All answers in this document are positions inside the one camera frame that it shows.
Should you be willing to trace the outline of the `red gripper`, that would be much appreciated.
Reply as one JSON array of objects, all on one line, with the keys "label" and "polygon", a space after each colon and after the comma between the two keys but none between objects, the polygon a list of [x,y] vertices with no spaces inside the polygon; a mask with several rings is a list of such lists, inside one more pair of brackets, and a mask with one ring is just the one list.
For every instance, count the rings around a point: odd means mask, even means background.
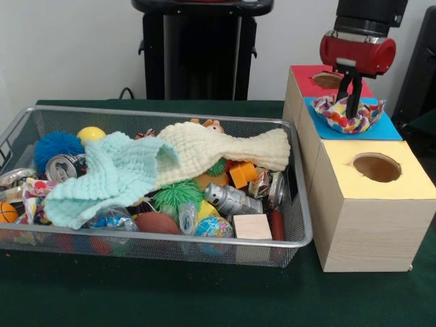
[{"label": "red gripper", "polygon": [[354,33],[327,33],[323,36],[320,43],[322,63],[344,74],[337,102],[349,96],[348,87],[352,83],[352,93],[347,100],[347,118],[354,118],[357,114],[362,91],[361,76],[375,78],[385,74],[395,55],[396,43],[388,37]]}]

